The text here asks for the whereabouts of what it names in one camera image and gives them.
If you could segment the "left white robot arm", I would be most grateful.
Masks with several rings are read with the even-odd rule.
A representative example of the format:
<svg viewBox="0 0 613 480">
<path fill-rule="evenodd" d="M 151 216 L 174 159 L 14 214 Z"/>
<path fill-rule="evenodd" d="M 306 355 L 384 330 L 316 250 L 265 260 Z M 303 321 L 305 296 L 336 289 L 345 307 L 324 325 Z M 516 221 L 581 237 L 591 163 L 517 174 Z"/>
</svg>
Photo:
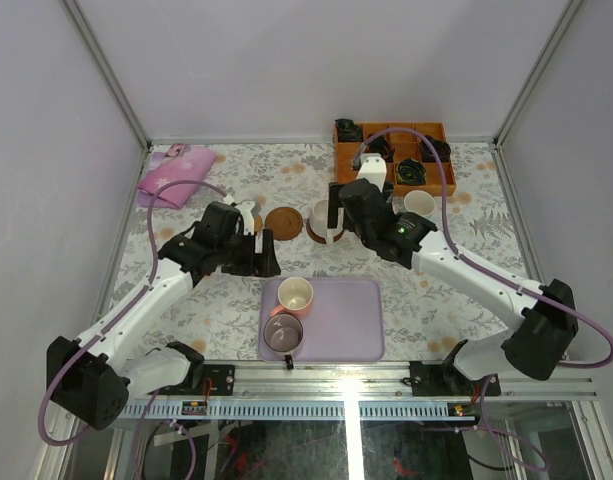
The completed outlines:
<svg viewBox="0 0 613 480">
<path fill-rule="evenodd" d="M 252 200 L 213 201 L 200 220 L 156 249 L 150 273 L 102 319 L 74 340 L 60 336 L 50 344 L 44 400 L 103 430 L 136 397 L 167 388 L 187 395 L 202 389 L 204 357 L 180 341 L 140 359 L 130 354 L 166 310 L 213 272 L 280 274 L 272 232 L 255 233 L 259 211 Z"/>
</svg>

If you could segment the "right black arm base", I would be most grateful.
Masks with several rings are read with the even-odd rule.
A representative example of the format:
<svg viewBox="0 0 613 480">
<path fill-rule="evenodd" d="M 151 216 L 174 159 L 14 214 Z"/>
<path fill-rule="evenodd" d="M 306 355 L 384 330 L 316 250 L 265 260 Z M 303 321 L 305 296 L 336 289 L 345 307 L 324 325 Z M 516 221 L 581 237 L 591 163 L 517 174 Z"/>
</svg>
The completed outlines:
<svg viewBox="0 0 613 480">
<path fill-rule="evenodd" d="M 465 341 L 459 342 L 440 364 L 410 361 L 409 375 L 401 378 L 400 383 L 419 397 L 472 397 L 483 387 L 484 378 L 468 379 L 454 366 L 455 357 L 464 345 Z"/>
</svg>

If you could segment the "light blue mug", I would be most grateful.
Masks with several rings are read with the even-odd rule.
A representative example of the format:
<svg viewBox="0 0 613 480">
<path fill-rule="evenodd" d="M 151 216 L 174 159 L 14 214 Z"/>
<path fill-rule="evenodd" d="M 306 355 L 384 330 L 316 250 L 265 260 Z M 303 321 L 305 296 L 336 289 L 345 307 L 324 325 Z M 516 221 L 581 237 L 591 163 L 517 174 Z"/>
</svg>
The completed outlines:
<svg viewBox="0 0 613 480">
<path fill-rule="evenodd" d="M 415 213 L 424 218 L 430 218 L 435 211 L 434 197 L 421 190 L 408 192 L 403 199 L 403 205 L 407 212 Z"/>
</svg>

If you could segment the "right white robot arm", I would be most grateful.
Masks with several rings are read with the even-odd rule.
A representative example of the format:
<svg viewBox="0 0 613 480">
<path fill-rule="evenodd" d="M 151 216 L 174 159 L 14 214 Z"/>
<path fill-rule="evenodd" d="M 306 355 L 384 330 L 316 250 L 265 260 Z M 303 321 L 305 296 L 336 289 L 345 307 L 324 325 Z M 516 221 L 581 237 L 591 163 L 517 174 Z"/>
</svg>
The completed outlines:
<svg viewBox="0 0 613 480">
<path fill-rule="evenodd" d="M 480 340 L 459 342 L 442 364 L 442 382 L 464 394 L 477 381 L 516 370 L 545 381 L 578 332 L 576 319 L 555 308 L 573 307 L 570 287 L 554 280 L 543 286 L 522 279 L 516 286 L 500 280 L 504 271 L 487 263 L 480 272 L 454 253 L 443 231 L 415 213 L 397 214 L 380 189 L 366 179 L 329 186 L 329 224 L 354 232 L 381 259 L 447 283 L 492 312 L 505 331 Z"/>
</svg>

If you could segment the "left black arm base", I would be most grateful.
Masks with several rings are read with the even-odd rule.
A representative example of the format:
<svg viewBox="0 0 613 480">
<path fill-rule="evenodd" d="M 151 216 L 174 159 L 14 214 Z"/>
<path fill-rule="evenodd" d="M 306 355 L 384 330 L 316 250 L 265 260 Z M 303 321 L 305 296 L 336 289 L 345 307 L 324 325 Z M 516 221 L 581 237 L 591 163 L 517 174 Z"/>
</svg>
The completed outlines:
<svg viewBox="0 0 613 480">
<path fill-rule="evenodd" d="M 236 367 L 229 364 L 203 364 L 191 367 L 181 384 L 170 391 L 177 395 L 232 396 Z"/>
</svg>

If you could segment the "light wooden coaster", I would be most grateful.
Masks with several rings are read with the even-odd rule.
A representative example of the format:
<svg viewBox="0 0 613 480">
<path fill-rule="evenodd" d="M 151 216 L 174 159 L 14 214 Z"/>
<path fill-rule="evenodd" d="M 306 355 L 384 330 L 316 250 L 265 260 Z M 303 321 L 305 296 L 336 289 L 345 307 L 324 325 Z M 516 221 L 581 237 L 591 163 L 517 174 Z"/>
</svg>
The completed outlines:
<svg viewBox="0 0 613 480">
<path fill-rule="evenodd" d="M 263 229 L 263 219 L 260 214 L 256 215 L 254 218 L 254 232 L 259 234 Z"/>
</svg>

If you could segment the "cream white mug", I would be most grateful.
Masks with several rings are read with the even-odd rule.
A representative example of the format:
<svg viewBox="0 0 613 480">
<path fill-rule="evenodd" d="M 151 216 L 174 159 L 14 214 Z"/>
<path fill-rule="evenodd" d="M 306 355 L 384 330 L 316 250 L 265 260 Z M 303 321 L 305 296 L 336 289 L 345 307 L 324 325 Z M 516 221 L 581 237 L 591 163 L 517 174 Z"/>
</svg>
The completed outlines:
<svg viewBox="0 0 613 480">
<path fill-rule="evenodd" d="M 311 228 L 318 235 L 327 239 L 331 239 L 340 230 L 343 230 L 343 227 L 338 227 L 335 230 L 329 230 L 327 228 L 327 207 L 328 200 L 320 200 L 316 204 L 314 204 L 311 208 L 307 223 L 311 225 Z"/>
</svg>

